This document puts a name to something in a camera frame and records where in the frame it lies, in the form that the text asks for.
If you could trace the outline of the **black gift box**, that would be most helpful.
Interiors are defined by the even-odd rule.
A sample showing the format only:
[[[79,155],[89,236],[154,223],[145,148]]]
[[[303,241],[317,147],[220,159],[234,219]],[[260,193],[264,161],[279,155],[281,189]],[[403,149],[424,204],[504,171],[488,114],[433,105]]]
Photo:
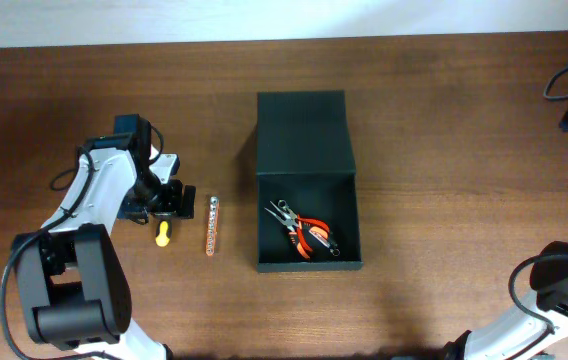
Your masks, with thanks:
[[[257,114],[258,271],[361,269],[344,92],[263,92]],[[298,217],[327,223],[329,239]]]

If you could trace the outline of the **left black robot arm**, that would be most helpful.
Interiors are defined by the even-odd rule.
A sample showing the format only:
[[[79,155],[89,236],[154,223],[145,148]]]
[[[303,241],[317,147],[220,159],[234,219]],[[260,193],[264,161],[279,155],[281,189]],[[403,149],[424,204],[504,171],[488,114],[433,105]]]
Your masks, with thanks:
[[[118,219],[191,219],[196,189],[175,179],[179,158],[138,114],[78,148],[74,179],[54,214],[15,237],[3,275],[17,281],[29,337],[68,359],[170,359],[132,318],[132,298],[110,235]]]

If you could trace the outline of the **small red handled pliers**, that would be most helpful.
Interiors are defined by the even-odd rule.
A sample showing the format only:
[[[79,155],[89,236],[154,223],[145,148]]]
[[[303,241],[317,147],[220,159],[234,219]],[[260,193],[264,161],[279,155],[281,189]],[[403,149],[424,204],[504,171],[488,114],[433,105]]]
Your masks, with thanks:
[[[331,230],[327,223],[314,218],[298,217],[297,220],[303,229],[314,232],[324,239],[329,239]]]

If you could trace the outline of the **orange socket bit rail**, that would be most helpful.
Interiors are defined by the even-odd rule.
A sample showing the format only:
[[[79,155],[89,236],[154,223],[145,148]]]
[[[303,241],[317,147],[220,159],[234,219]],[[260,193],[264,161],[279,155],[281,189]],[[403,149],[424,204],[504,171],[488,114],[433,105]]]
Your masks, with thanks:
[[[211,196],[209,199],[208,227],[206,234],[207,256],[213,256],[215,254],[219,208],[219,198],[217,196]]]

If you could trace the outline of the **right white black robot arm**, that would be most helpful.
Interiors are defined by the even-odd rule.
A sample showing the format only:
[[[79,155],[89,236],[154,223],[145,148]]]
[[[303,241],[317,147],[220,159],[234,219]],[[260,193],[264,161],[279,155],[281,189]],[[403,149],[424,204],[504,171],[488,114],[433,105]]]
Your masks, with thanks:
[[[542,358],[568,338],[568,242],[548,244],[520,263],[508,280],[513,306],[483,328],[447,343],[438,359]]]

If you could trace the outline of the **yellow black screwdriver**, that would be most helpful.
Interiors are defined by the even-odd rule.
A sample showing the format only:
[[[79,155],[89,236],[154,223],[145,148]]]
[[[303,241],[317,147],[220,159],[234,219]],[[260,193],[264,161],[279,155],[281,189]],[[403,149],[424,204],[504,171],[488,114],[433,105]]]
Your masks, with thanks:
[[[158,247],[166,247],[171,241],[172,217],[168,213],[160,213],[155,218],[158,220],[155,243]]]

